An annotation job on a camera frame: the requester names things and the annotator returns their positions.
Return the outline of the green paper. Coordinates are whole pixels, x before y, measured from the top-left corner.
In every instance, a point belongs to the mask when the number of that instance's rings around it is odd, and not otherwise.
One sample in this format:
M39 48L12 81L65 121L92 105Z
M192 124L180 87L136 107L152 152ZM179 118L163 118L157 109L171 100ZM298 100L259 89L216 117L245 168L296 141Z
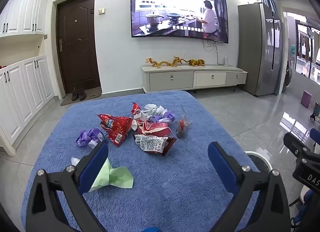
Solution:
M113 168L109 159L107 159L89 191L92 192L109 185L122 189L132 189L133 176L127 167Z

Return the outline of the pink red snack bag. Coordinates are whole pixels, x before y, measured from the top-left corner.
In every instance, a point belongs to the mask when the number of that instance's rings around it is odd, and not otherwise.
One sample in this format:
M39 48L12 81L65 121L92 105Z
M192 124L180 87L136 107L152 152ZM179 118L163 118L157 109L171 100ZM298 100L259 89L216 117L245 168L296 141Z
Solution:
M167 123L144 121L139 123L137 133L139 135L168 137L171 134L171 129Z

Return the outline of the white tissue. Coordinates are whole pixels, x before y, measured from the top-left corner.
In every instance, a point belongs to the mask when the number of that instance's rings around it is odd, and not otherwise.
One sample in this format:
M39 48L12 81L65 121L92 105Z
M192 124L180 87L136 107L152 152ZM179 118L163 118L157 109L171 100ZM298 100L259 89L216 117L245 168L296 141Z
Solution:
M71 165L76 166L80 162L80 159L72 157L71 158Z

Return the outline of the white round trash bin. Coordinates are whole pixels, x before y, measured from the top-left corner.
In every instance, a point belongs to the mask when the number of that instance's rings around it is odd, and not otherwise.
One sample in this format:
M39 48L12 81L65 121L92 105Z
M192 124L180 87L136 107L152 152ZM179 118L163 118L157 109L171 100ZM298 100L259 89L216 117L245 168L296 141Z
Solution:
M263 157L262 154L255 151L245 151L245 154L252 160L261 173L269 173L272 171L270 162Z

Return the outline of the purple stool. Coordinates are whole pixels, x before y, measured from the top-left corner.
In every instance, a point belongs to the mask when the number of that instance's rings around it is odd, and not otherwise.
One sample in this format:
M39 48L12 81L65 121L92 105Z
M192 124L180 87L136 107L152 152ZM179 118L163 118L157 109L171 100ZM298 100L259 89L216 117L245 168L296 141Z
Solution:
M309 92L307 92L306 90L303 91L300 103L301 105L303 105L304 107L308 108L310 105L312 99L312 94L310 94Z

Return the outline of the blue fluffy blanket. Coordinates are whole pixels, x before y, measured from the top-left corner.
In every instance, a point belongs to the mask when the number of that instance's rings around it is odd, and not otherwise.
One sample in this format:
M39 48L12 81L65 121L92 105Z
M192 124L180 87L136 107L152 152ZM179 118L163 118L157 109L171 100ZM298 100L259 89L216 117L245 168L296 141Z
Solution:
M120 146L108 144L112 167L126 167L134 181L131 189L105 186L84 194L89 207L107 231L209 231L232 199L208 158L208 146L216 141L239 164L254 168L225 129L191 94L164 91L97 99L71 106L46 140L26 189L39 169L60 172L73 157L90 153L78 147L83 130L99 127L99 114L130 116L133 103L161 105L176 117L191 120L186 137L177 140L165 156L143 152L128 135Z

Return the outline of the clear red candy wrapper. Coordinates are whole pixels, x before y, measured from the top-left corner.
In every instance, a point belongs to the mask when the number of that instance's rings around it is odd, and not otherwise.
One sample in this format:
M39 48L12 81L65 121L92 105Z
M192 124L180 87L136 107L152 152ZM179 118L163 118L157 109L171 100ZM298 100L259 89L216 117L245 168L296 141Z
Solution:
M184 139L186 137L187 128L192 123L192 121L186 118L186 111L183 106L181 106L181 110L182 110L182 115L181 115L181 118L178 120L176 136L179 139Z

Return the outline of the brown door mat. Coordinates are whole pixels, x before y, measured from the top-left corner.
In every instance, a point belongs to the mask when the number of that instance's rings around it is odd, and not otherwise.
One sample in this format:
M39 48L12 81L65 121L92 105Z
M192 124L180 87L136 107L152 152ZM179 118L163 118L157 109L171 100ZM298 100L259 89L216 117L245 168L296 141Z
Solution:
M61 106L69 105L76 102L82 102L89 99L99 98L102 94L101 87L96 87L93 89L76 89L72 93L67 94L66 97L62 100Z

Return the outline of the pair of dark shoes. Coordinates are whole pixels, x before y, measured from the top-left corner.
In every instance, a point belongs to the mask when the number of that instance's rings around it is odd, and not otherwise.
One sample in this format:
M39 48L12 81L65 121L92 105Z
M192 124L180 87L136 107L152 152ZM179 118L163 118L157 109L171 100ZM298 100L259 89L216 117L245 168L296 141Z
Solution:
M74 102L74 101L77 101L78 99L80 101L83 101L85 100L87 97L86 93L85 93L85 90L83 88L79 88L79 89L76 89L74 88L73 91L72 91L72 98L71 100Z

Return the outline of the white lower cabinets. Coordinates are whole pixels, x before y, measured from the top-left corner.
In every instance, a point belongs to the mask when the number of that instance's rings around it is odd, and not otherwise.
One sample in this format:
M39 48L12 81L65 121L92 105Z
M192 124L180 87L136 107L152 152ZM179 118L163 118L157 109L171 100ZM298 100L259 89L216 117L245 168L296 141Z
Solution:
M53 97L45 55L1 68L1 148L9 156Z

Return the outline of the white cabinets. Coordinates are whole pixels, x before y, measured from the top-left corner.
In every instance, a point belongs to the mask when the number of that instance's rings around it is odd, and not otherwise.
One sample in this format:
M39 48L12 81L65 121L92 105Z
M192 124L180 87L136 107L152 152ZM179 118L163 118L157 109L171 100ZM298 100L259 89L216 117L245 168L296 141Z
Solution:
M53 97L45 55L1 68L1 148L9 156Z
M1 37L44 34L47 0L9 0L1 12Z

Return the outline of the dark red barcode wrapper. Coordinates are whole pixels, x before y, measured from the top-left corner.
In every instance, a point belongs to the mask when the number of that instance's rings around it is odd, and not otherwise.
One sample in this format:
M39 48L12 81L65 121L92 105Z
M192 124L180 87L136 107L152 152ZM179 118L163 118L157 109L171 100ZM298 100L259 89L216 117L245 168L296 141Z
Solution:
M136 145L147 154L159 154L165 156L176 142L174 137L158 137L152 135L135 134Z

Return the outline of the small red foil wrapper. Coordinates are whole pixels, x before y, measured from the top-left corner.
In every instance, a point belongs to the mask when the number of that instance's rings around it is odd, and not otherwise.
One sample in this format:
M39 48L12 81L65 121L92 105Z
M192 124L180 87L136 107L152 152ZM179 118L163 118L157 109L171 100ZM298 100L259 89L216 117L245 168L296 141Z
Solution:
M136 102L133 102L131 114L133 115L134 119L141 118L142 116L141 108Z

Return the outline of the grey refrigerator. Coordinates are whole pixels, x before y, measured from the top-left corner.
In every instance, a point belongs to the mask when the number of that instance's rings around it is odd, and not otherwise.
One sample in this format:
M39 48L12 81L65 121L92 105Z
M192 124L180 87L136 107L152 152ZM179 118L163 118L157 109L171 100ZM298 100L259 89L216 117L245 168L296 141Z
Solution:
M255 97L275 94L280 80L283 29L263 3L238 6L238 67L247 72L243 89Z

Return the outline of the purple white crumpled wrapper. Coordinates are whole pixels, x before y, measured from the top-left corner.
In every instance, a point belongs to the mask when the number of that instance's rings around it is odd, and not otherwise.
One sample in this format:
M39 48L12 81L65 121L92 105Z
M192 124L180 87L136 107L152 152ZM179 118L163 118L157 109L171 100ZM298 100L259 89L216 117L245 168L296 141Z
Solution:
M175 115L161 105L147 104L142 112L153 123L172 123Z

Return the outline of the golden tiger figurine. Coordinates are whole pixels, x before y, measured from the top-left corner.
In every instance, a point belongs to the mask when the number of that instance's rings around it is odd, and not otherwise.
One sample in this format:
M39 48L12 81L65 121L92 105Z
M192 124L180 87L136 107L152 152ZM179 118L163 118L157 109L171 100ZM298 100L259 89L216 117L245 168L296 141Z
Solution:
M189 66L205 66L205 61L203 59L182 59L182 61L187 63Z

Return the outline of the golden dragon figurine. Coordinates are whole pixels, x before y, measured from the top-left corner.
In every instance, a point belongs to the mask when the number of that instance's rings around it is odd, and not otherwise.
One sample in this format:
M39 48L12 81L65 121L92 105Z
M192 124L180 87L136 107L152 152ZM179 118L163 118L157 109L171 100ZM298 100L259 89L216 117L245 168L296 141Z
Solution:
M171 67L177 67L178 64L182 64L182 59L179 58L178 56L174 56L173 57L173 61L172 62L167 62L167 61L161 61L161 62L157 62L156 60L152 59L151 57L147 58L145 60L146 63L150 63L151 66L153 67L157 67L157 68L161 68L162 65L165 66L171 66Z

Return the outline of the white tv cabinet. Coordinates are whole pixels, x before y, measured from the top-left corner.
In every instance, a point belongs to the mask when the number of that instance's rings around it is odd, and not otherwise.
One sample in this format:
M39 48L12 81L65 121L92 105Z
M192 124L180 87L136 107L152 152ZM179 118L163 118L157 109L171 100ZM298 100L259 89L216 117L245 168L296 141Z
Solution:
M245 84L246 78L246 71L224 65L142 67L145 92L237 86Z

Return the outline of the dark brown door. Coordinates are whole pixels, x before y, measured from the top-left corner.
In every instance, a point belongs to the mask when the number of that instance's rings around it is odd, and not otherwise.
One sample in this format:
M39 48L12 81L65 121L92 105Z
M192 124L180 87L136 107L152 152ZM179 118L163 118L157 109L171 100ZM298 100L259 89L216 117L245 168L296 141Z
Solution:
M94 0L67 0L57 5L56 44L63 87L100 86L94 35Z

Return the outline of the white upper cabinets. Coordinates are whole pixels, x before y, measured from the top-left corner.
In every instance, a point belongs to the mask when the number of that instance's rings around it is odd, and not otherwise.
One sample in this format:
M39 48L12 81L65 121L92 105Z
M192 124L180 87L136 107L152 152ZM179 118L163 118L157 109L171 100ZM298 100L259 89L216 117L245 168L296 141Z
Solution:
M1 12L1 37L44 34L47 0L9 0Z

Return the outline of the light switch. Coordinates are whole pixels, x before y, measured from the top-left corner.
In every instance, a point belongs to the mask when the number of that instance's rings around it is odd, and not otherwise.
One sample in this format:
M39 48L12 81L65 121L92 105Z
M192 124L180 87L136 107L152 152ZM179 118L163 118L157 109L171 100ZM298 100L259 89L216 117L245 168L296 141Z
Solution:
M98 10L98 14L99 14L99 15L105 14L105 8L99 9L99 10Z

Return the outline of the wall mounted television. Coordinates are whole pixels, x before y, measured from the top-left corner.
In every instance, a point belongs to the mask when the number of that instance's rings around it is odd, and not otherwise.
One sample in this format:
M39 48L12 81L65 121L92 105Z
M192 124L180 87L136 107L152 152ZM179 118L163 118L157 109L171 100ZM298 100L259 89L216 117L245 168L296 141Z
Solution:
M228 43L226 0L131 0L131 36Z

